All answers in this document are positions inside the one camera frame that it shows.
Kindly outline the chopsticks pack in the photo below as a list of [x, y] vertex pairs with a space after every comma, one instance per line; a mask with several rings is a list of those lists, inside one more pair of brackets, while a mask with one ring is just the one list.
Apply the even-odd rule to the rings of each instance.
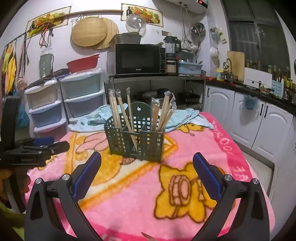
[[116, 128], [122, 128], [121, 120], [120, 120], [120, 115], [119, 115], [119, 112], [118, 112], [117, 101], [116, 101], [116, 97], [115, 97], [115, 90], [114, 89], [110, 89], [109, 90], [109, 101], [110, 101], [110, 106], [111, 106], [111, 111], [112, 111], [114, 126]]
[[160, 102], [156, 98], [152, 98], [151, 100], [151, 131], [155, 132], [158, 122], [158, 116], [159, 116], [159, 107]]

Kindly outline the white kitchen cabinets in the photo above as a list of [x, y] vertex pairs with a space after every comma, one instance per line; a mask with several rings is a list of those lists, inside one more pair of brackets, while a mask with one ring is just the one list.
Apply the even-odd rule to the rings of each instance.
[[204, 111], [212, 114], [242, 149], [269, 193], [276, 216], [295, 207], [295, 116], [259, 99], [253, 110], [244, 107], [244, 94], [205, 87]]

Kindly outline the dark kitchen window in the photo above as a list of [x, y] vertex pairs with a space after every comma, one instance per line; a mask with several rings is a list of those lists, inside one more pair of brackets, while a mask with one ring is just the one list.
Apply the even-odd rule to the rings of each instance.
[[284, 71], [290, 67], [286, 37], [268, 1], [222, 1], [228, 23], [230, 50], [243, 52], [245, 60]]

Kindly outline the beige plastic drawer tower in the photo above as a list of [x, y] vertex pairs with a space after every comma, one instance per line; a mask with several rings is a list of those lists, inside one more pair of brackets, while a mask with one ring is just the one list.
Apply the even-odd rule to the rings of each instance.
[[67, 133], [67, 118], [60, 82], [45, 78], [25, 90], [26, 112], [30, 119], [30, 136], [60, 140]]

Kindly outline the green plastic drawer tower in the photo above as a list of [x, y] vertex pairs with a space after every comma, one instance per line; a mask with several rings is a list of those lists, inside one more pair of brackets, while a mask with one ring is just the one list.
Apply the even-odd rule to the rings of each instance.
[[104, 74], [94, 68], [69, 74], [60, 79], [68, 121], [75, 123], [105, 104]]

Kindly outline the pink cartoon blanket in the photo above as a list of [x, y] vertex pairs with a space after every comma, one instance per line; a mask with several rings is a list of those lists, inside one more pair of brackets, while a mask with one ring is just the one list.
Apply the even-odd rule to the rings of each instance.
[[234, 140], [205, 118], [210, 128], [188, 123], [165, 133], [159, 163], [111, 154], [105, 131], [69, 132], [60, 140], [69, 150], [30, 171], [31, 190], [37, 178], [72, 174], [97, 151], [101, 167], [78, 205], [101, 240], [269, 240], [275, 217], [266, 192]]

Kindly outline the green kettle jug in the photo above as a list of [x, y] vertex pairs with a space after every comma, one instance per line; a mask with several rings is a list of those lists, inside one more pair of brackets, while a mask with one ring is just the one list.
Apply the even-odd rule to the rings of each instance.
[[54, 55], [50, 47], [45, 48], [39, 59], [39, 74], [43, 78], [53, 72]]

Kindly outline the wrapped chopsticks in left slot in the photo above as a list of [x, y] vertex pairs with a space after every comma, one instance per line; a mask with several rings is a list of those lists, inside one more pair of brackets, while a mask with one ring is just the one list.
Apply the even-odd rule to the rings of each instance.
[[[116, 93], [116, 97], [117, 97], [118, 103], [119, 103], [120, 108], [121, 108], [121, 112], [122, 112], [123, 118], [124, 118], [124, 120], [125, 120], [125, 124], [126, 124], [126, 126], [127, 126], [127, 129], [128, 129], [128, 131], [129, 131], [130, 133], [132, 133], [132, 127], [131, 127], [131, 125], [130, 125], [130, 122], [129, 122], [129, 120], [128, 120], [127, 114], [126, 114], [126, 112], [125, 112], [125, 108], [123, 107], [123, 102], [122, 102], [122, 98], [121, 98], [121, 91], [120, 91], [119, 89], [117, 89], [117, 90], [115, 91], [115, 93]], [[131, 139], [132, 139], [132, 142], [133, 142], [134, 148], [135, 148], [135, 150], [137, 151], [137, 142], [136, 142], [135, 136], [131, 135], [130, 137], [131, 137]]]

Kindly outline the wrapped chopsticks in slot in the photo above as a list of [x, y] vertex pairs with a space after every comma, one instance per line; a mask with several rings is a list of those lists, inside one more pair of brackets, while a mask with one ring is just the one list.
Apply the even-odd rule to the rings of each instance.
[[[129, 131], [130, 133], [132, 133], [132, 127], [131, 127], [131, 125], [130, 125], [130, 122], [129, 122], [129, 120], [128, 120], [127, 114], [126, 114], [126, 112], [125, 112], [125, 108], [123, 107], [123, 102], [122, 102], [122, 98], [121, 98], [121, 91], [120, 91], [119, 89], [117, 89], [117, 90], [115, 91], [115, 93], [116, 93], [116, 97], [117, 97], [118, 103], [119, 103], [120, 108], [121, 108], [121, 112], [122, 112], [123, 118], [124, 118], [124, 120], [125, 120], [125, 124], [126, 124], [126, 126], [127, 126], [127, 129], [128, 129], [128, 131]], [[137, 142], [136, 142], [135, 136], [131, 135], [130, 137], [131, 137], [131, 139], [132, 139], [132, 142], [133, 142], [134, 148], [135, 148], [135, 150], [137, 151]]]
[[132, 114], [132, 102], [130, 99], [130, 88], [126, 89], [126, 97], [127, 97], [127, 104], [128, 104], [128, 111], [129, 111], [129, 118], [130, 118], [130, 126], [132, 132], [134, 132], [134, 123], [133, 123], [133, 114]]
[[157, 132], [160, 131], [161, 126], [163, 124], [163, 120], [166, 117], [166, 111], [167, 111], [167, 107], [169, 104], [170, 95], [171, 95], [171, 92], [169, 90], [165, 92], [165, 97], [164, 97], [164, 101], [163, 101], [163, 105], [162, 105], [162, 111], [161, 111], [161, 116], [160, 116], [160, 120], [159, 120], [159, 125], [157, 127]]

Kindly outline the red plastic basin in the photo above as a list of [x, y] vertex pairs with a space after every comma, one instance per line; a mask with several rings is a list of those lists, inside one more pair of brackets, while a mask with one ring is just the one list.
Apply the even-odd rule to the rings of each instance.
[[94, 69], [97, 66], [99, 58], [100, 58], [100, 54], [96, 54], [89, 57], [70, 61], [67, 63], [67, 66], [71, 73]]

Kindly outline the dark green utensil caddy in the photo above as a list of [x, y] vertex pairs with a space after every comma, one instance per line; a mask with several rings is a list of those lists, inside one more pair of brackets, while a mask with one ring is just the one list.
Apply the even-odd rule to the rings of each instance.
[[[111, 154], [158, 163], [161, 161], [164, 132], [151, 131], [151, 117], [149, 117], [151, 112], [151, 107], [144, 102], [132, 103], [134, 133], [128, 131], [122, 114], [120, 114], [122, 128], [114, 126], [112, 117], [105, 122], [104, 131]], [[135, 136], [137, 151], [131, 135]]]

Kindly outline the wrapped chopsticks in middle slot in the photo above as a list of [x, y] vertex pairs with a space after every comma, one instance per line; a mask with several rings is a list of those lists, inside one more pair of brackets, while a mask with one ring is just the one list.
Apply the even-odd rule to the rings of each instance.
[[130, 126], [132, 132], [134, 132], [134, 123], [133, 123], [133, 114], [132, 114], [132, 102], [130, 99], [130, 88], [126, 89], [126, 97], [127, 97], [127, 104], [128, 104], [128, 111], [129, 111], [129, 118], [130, 118]]

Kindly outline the blue bag on cabinet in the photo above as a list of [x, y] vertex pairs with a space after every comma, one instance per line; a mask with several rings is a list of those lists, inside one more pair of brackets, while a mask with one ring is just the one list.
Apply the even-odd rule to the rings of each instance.
[[258, 101], [257, 97], [251, 95], [244, 95], [243, 97], [244, 107], [248, 110], [253, 110], [257, 106]]

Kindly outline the black microwave oven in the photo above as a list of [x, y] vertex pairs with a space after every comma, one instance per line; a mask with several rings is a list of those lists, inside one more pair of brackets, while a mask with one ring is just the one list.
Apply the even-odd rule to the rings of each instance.
[[158, 45], [118, 43], [107, 52], [107, 73], [110, 75], [158, 75], [165, 72], [165, 48]]

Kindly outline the round bamboo mat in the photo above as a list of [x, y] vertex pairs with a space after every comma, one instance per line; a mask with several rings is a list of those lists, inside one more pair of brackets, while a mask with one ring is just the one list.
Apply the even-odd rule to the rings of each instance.
[[97, 50], [109, 48], [111, 39], [119, 33], [117, 24], [98, 16], [79, 20], [72, 28], [71, 40], [80, 47], [92, 47]]

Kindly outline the long fruit picture left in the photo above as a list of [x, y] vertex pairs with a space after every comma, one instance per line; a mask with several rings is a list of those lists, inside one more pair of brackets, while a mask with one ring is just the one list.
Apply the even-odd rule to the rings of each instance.
[[34, 37], [48, 29], [54, 29], [68, 25], [68, 16], [71, 6], [49, 11], [45, 14], [37, 16], [27, 22], [27, 37]]

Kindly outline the leaning chopsticks far right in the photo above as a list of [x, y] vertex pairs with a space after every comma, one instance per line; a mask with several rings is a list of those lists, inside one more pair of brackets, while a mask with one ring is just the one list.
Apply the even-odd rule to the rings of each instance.
[[176, 100], [175, 95], [173, 93], [171, 93], [169, 104], [168, 104], [168, 107], [166, 109], [166, 117], [163, 120], [163, 124], [162, 124], [161, 129], [160, 129], [159, 132], [162, 132], [166, 128], [166, 124], [169, 122], [169, 120], [172, 117], [173, 113], [177, 109], [175, 100]]

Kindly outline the metal shelf rack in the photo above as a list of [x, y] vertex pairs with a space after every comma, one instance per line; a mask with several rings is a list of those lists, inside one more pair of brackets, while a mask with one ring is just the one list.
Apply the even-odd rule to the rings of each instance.
[[104, 90], [121, 89], [123, 99], [126, 100], [125, 89], [130, 88], [131, 99], [151, 102], [155, 97], [160, 101], [164, 93], [169, 90], [176, 97], [179, 109], [193, 108], [202, 110], [205, 98], [206, 78], [199, 76], [141, 76], [117, 78], [110, 76], [104, 80]]

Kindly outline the wrapped chopsticks in right slot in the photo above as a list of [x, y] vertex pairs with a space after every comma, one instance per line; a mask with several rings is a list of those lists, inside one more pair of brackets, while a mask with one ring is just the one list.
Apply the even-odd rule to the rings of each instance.
[[167, 111], [167, 107], [169, 104], [170, 95], [171, 95], [171, 92], [169, 90], [165, 92], [165, 97], [164, 97], [164, 101], [163, 101], [163, 105], [162, 105], [162, 111], [161, 111], [161, 116], [160, 116], [160, 120], [159, 120], [159, 125], [157, 127], [157, 132], [160, 131], [161, 126], [163, 124], [163, 120], [166, 117], [166, 111]]

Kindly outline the grey tub on microwave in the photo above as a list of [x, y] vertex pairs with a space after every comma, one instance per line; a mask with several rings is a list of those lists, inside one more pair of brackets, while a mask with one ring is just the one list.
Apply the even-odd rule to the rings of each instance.
[[142, 36], [137, 32], [117, 34], [112, 37], [109, 45], [112, 46], [114, 44], [139, 44], [141, 38]]

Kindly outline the wooden cutting board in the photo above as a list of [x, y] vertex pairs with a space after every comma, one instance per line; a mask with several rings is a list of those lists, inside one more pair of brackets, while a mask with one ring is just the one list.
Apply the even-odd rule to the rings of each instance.
[[231, 72], [238, 77], [239, 81], [244, 81], [245, 54], [243, 52], [228, 51], [227, 57], [231, 60]]

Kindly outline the light blue plastic box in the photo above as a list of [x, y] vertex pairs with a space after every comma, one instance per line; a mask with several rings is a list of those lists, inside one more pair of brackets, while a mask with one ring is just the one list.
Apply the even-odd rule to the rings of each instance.
[[178, 63], [179, 75], [201, 76], [202, 64], [180, 61]]

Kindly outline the black blender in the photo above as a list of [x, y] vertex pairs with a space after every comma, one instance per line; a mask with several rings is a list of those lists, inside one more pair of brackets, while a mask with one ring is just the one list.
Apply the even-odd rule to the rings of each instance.
[[177, 37], [169, 35], [164, 38], [164, 44], [166, 53], [166, 73], [177, 75], [177, 54], [181, 51], [181, 41]]

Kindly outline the white water heater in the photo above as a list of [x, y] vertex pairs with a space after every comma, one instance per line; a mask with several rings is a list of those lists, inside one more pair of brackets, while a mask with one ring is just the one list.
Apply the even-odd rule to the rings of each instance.
[[203, 0], [167, 0], [170, 3], [180, 5], [187, 8], [195, 14], [202, 14], [208, 9], [208, 1]]

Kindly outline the glass lid on wall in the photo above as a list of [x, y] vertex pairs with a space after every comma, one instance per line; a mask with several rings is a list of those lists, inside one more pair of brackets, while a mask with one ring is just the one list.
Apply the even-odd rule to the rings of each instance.
[[144, 35], [146, 32], [146, 20], [137, 14], [130, 14], [126, 17], [125, 27], [128, 32], [137, 32], [140, 35]]

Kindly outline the fruit picture on wall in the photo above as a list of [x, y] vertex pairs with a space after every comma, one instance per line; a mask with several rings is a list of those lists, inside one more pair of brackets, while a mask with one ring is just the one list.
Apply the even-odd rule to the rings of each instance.
[[126, 21], [130, 14], [136, 14], [145, 19], [149, 25], [164, 27], [162, 11], [133, 4], [121, 4], [121, 10], [123, 11], [121, 21]]

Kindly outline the steel bowl on wall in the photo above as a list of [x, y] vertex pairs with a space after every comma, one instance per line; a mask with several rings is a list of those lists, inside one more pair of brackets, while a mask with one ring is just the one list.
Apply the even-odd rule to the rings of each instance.
[[192, 36], [204, 36], [206, 35], [205, 25], [203, 23], [195, 23], [191, 27]]

